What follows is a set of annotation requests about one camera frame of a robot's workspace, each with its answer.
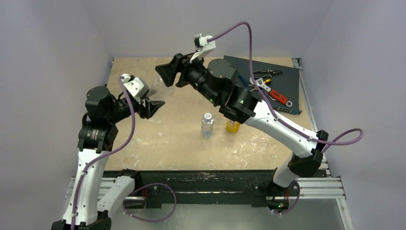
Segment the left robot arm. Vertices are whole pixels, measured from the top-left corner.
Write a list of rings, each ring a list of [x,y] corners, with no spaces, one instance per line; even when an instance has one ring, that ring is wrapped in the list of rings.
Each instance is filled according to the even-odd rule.
[[[109,230],[112,216],[123,203],[127,194],[137,196],[143,183],[136,179],[138,172],[123,170],[117,183],[99,197],[104,169],[108,158],[116,151],[113,143],[118,134],[116,124],[128,117],[132,119],[130,134],[135,131],[135,115],[151,118],[164,101],[152,101],[147,97],[147,87],[137,99],[128,90],[117,99],[106,86],[97,86],[87,92],[86,114],[78,138],[78,168],[72,195],[61,220],[52,224],[53,230]]]

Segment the clear bottle QR cap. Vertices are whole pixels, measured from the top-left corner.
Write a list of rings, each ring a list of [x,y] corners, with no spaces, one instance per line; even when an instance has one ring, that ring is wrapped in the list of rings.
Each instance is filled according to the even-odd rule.
[[[150,85],[149,98],[154,101],[164,101],[174,95],[174,87],[167,87],[160,76],[156,76]]]

